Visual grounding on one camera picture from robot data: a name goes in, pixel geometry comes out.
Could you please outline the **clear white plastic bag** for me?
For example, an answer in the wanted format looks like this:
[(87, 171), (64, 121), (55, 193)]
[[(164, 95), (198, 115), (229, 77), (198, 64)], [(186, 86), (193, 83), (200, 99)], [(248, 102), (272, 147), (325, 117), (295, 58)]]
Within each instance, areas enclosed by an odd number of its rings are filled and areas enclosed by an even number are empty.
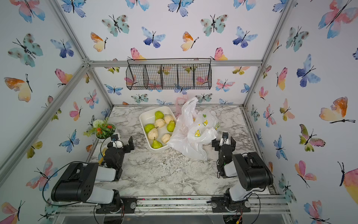
[(198, 114), (195, 110), (197, 102), (198, 99), (194, 97), (182, 106), (182, 114), (178, 117), (174, 132), (167, 144), (190, 159), (206, 161), (208, 155), (203, 149), (203, 144), (191, 143), (187, 137), (189, 126), (193, 124)]

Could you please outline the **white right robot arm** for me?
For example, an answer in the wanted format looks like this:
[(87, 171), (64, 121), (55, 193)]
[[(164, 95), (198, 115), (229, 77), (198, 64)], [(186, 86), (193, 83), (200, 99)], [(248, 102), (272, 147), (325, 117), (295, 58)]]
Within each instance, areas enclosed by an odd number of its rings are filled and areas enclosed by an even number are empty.
[(223, 197), (213, 197), (209, 202), (217, 204), (213, 212), (250, 212), (248, 198), (255, 192), (265, 191), (273, 184), (273, 175), (257, 152), (234, 154), (236, 141), (212, 140), (212, 147), (218, 152), (217, 177), (224, 179), (238, 177), (238, 182), (228, 188)]

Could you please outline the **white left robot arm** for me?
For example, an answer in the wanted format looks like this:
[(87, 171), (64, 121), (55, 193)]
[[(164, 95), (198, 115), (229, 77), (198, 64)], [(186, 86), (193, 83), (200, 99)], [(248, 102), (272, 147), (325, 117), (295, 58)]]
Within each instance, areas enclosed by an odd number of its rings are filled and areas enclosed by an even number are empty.
[(103, 161), (82, 163), (72, 162), (57, 181), (51, 192), (54, 202), (94, 203), (100, 208), (98, 214), (125, 213), (126, 208), (119, 191), (104, 189), (96, 182), (117, 182), (123, 173), (123, 161), (126, 153), (135, 149), (133, 137), (125, 145), (118, 134), (111, 136), (111, 142), (102, 156)]

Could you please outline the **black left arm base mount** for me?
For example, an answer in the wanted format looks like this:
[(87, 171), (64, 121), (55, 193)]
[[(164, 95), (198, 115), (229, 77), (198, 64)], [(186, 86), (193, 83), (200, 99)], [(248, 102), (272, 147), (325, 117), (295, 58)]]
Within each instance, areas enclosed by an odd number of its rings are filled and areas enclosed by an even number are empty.
[(100, 207), (95, 209), (95, 214), (134, 214), (136, 207), (135, 197), (115, 198), (110, 204), (100, 204)]

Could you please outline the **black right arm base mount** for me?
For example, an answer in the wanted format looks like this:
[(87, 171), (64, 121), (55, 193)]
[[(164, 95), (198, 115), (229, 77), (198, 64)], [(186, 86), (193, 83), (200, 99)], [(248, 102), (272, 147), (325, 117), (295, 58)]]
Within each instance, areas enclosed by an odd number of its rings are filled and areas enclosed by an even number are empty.
[(233, 202), (225, 196), (211, 197), (211, 199), (207, 201), (207, 204), (211, 206), (213, 213), (251, 212), (250, 205), (248, 207), (246, 206), (248, 203), (248, 200)]

